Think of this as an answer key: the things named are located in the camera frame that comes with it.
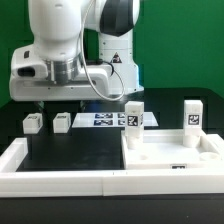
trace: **white cable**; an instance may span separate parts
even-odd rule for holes
[[[94,3],[95,0],[92,0],[88,6],[88,9],[86,10],[86,13],[83,17],[83,22],[82,22],[82,29],[81,29],[81,34],[80,34],[80,43],[81,43],[81,57],[82,57],[82,61],[83,61],[83,67],[84,67],[84,70],[85,70],[85,73],[86,73],[86,77],[91,85],[91,87],[93,88],[93,90],[95,91],[95,93],[100,96],[101,98],[107,100],[107,101],[117,101],[117,100],[120,100],[123,96],[124,96],[124,92],[125,92],[125,86],[124,86],[124,82],[121,78],[121,76],[115,71],[115,73],[117,74],[118,78],[120,79],[121,81],[121,85],[122,85],[122,93],[120,96],[116,97],[116,98],[109,98],[109,97],[106,97],[104,95],[102,95],[98,90],[97,88],[95,87],[95,85],[93,84],[91,78],[90,78],[90,75],[89,75],[89,72],[87,70],[87,65],[86,65],[86,60],[85,60],[85,56],[84,56],[84,29],[85,29],[85,23],[86,23],[86,18],[89,14],[89,10],[90,8],[92,7],[93,3]]]

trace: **black table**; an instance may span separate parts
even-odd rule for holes
[[[200,99],[204,105],[203,130],[224,137],[224,99],[208,89],[145,89],[145,102],[159,129],[183,126],[185,99]],[[47,170],[123,169],[120,128],[78,128],[54,134],[52,120],[59,112],[72,118],[84,112],[123,112],[123,102],[51,102],[45,104],[44,127],[38,135],[26,135],[29,154],[17,172]],[[0,152],[16,137],[24,137],[22,120],[38,112],[33,103],[9,102],[0,109]],[[59,197],[0,199],[3,223],[223,223],[224,194],[143,195],[114,197]]]

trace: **white cube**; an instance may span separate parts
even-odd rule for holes
[[[43,117],[40,113],[29,114],[23,120],[24,134],[37,134],[43,126]]]
[[[54,133],[67,133],[71,126],[70,113],[58,113],[53,120]]]

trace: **green backdrop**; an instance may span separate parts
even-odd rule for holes
[[[0,0],[0,106],[10,100],[14,49],[32,43],[27,0]],[[88,32],[97,57],[97,35]],[[224,1],[145,0],[134,29],[134,58],[145,87],[205,87],[224,97]]]

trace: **white block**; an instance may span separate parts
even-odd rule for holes
[[[143,142],[143,113],[143,102],[129,101],[125,104],[125,135],[129,149],[137,149]]]
[[[137,101],[129,101],[125,104],[125,112],[139,114],[144,112],[144,103]]]
[[[67,133],[70,126],[70,113],[58,113],[53,120],[54,133]]]
[[[43,117],[40,113],[29,114],[23,120],[24,134],[37,134],[43,126]]]
[[[183,145],[188,148],[197,148],[200,146],[200,136],[183,135]]]
[[[200,136],[201,134],[201,127],[187,127],[184,128],[184,135],[194,135],[194,136]]]
[[[201,129],[203,104],[200,100],[184,101],[184,129]]]

